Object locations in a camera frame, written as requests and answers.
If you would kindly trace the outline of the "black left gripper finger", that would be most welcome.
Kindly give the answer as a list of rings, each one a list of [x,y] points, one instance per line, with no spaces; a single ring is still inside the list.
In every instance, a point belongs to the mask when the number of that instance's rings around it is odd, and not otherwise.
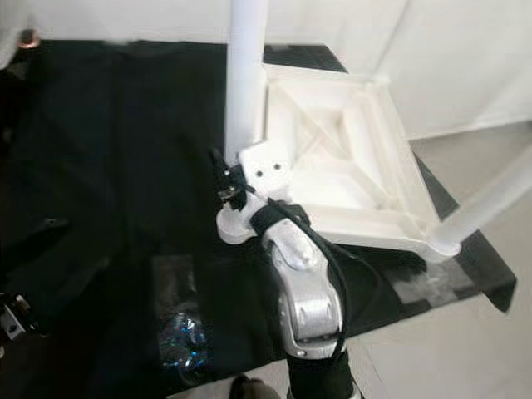
[[[5,244],[7,254],[39,254],[60,242],[69,230],[69,221],[63,218],[46,218],[35,224],[23,237]]]
[[[111,265],[111,258],[101,258],[92,264],[61,271],[49,284],[46,295],[42,296],[42,305],[46,314],[61,314],[77,298],[87,291],[92,280],[106,271]]]

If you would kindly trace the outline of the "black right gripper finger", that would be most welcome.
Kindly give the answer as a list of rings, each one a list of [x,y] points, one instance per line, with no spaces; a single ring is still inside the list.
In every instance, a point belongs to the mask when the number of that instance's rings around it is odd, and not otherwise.
[[[229,182],[229,167],[225,163],[223,152],[217,148],[209,150],[212,166],[213,187],[217,196],[232,196],[232,184]]]

